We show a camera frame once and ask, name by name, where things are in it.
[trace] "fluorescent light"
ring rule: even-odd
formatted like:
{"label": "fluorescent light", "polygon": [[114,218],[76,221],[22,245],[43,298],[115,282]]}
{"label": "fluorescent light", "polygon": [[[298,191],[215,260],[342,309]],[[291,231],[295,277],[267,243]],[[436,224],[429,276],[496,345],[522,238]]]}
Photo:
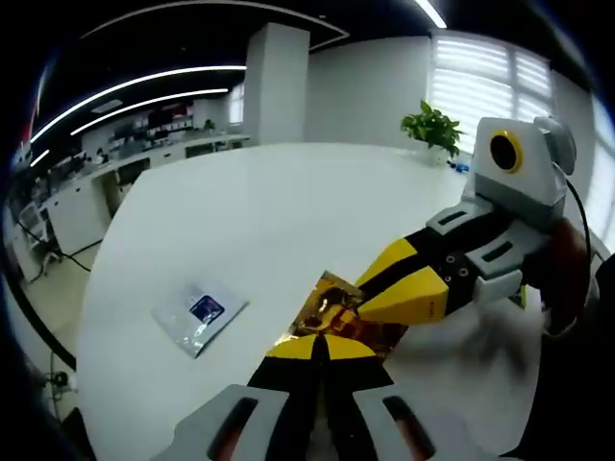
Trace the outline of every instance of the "fluorescent light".
{"label": "fluorescent light", "polygon": [[421,7],[423,9],[423,11],[427,14],[427,16],[430,17],[430,19],[433,21],[433,24],[435,24],[435,27],[437,27],[438,29],[446,29],[446,22],[444,22],[444,19],[442,19],[442,16],[440,16],[440,14],[438,14],[438,12],[435,10],[435,8],[431,5],[431,3],[428,0],[414,0],[419,7]]}
{"label": "fluorescent light", "polygon": [[39,155],[37,158],[35,158],[34,160],[32,160],[32,163],[30,163],[30,167],[32,168],[33,166],[35,166],[37,163],[39,163],[43,157],[45,157],[47,154],[49,154],[49,149],[47,149],[45,152],[43,152],[41,155]]}
{"label": "fluorescent light", "polygon": [[75,110],[82,108],[83,106],[91,103],[92,101],[97,100],[98,98],[102,98],[118,89],[125,88],[130,85],[140,84],[141,82],[146,82],[148,80],[159,79],[161,77],[168,77],[170,75],[178,75],[178,74],[187,74],[190,72],[205,72],[211,70],[246,70],[245,65],[210,65],[206,67],[188,67],[186,69],[175,69],[175,70],[167,70],[166,72],[160,72],[158,74],[152,74],[145,77],[139,77],[138,79],[130,80],[120,85],[112,86],[111,88],[107,88],[100,93],[96,93],[93,96],[90,96],[87,99],[84,99],[81,103],[76,104],[70,109],[65,110],[63,113],[54,118],[47,125],[42,127],[38,132],[30,138],[30,143],[34,143],[37,139],[39,139],[44,133],[46,133],[51,127],[60,122],[64,117],[70,115]]}
{"label": "fluorescent light", "polygon": [[150,99],[148,101],[143,101],[142,103],[133,104],[132,106],[127,106],[126,108],[122,108],[116,110],[115,112],[110,112],[107,115],[103,115],[96,120],[92,120],[89,123],[86,123],[81,128],[78,128],[74,132],[71,132],[71,136],[74,136],[77,133],[82,132],[83,130],[88,129],[89,127],[96,125],[97,123],[102,122],[103,120],[107,120],[108,118],[114,117],[115,115],[126,112],[127,110],[132,110],[136,108],[141,108],[143,106],[147,106],[148,104],[158,103],[160,101],[166,101],[167,99],[176,99],[176,98],[184,98],[186,96],[196,96],[197,94],[212,94],[212,93],[228,93],[229,90],[227,88],[218,88],[218,89],[199,89],[198,91],[189,91],[188,93],[177,93],[177,94],[169,94],[168,96],[161,96],[159,98]]}

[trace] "floor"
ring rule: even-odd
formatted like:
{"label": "floor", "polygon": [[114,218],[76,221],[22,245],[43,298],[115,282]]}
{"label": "floor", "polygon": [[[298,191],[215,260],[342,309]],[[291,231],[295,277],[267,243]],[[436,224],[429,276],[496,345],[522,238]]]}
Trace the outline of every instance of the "floor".
{"label": "floor", "polygon": [[[95,245],[74,257],[84,266],[92,267],[98,248],[99,245]],[[72,354],[76,353],[79,317],[88,278],[88,272],[73,261],[64,259],[60,263],[51,264],[46,276],[43,275],[32,283],[24,282],[23,284],[24,292],[37,314]],[[72,370],[56,356],[52,363],[54,371],[65,371],[69,376],[73,376]],[[75,392],[64,393],[61,400],[57,402],[57,416],[63,420],[76,406],[76,403]],[[50,405],[50,408],[55,411],[53,405]]]}

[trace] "white table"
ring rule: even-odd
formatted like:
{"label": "white table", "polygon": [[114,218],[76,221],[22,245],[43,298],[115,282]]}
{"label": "white table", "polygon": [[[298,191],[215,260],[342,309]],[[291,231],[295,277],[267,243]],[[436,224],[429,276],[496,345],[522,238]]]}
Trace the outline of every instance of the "white table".
{"label": "white table", "polygon": [[[404,151],[344,144],[241,149],[141,175],[98,252],[77,345],[79,406],[98,459],[148,459],[168,446],[177,422],[247,382],[324,270],[354,281],[386,245],[458,202],[464,184]],[[251,303],[194,360],[150,311],[204,274]],[[481,371],[455,352],[476,319],[467,307],[414,328],[387,367],[471,420],[483,445],[512,448],[529,415],[539,333],[527,340],[528,372],[514,379],[501,354]]]}

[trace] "robotic arm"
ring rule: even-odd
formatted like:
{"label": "robotic arm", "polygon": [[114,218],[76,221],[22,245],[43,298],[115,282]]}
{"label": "robotic arm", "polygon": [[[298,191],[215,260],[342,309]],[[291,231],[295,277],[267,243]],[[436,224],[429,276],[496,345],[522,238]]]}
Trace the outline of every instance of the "robotic arm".
{"label": "robotic arm", "polygon": [[[357,281],[367,323],[439,322],[469,302],[517,292],[549,242],[576,160],[570,132],[485,118],[474,152],[475,195],[389,245]],[[305,459],[318,408],[338,459],[497,459],[464,424],[396,386],[365,345],[319,331],[273,348],[247,386],[232,385],[176,428],[161,460]]]}

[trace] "potted plant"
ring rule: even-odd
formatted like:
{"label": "potted plant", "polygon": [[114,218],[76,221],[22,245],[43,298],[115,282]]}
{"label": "potted plant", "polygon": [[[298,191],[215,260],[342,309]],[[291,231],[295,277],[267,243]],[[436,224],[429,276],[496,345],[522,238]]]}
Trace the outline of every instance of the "potted plant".
{"label": "potted plant", "polygon": [[406,115],[402,119],[402,131],[408,137],[426,142],[431,161],[444,164],[448,158],[459,155],[456,142],[461,132],[455,128],[459,122],[451,120],[438,109],[432,109],[421,101],[421,113]]}
{"label": "potted plant", "polygon": [[212,134],[215,130],[215,124],[210,119],[207,119],[203,126],[203,130],[205,130],[207,134]]}

